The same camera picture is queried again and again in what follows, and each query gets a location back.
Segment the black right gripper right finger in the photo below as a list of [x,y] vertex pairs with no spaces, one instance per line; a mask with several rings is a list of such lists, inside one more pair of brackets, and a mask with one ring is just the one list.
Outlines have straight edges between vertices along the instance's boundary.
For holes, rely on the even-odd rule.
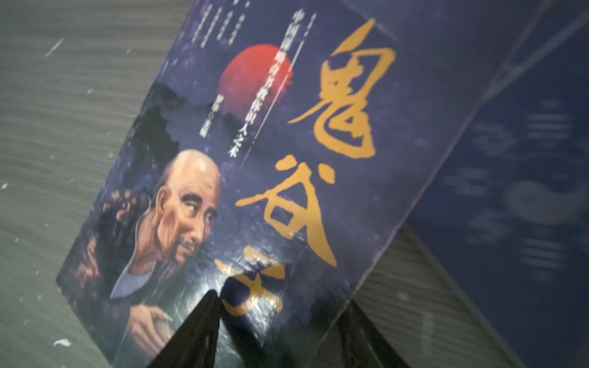
[[344,367],[409,367],[354,301],[340,315],[337,328]]

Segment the purple old man book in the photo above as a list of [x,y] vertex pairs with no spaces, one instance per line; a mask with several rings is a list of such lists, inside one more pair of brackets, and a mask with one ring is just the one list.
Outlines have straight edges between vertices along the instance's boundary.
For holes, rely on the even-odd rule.
[[307,367],[537,1],[197,1],[57,282],[112,367],[206,293],[217,367]]

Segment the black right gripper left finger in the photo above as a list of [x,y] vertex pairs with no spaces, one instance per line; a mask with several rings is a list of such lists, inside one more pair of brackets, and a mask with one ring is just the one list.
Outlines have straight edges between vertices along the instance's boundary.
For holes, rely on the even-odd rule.
[[148,368],[214,368],[221,307],[209,290]]

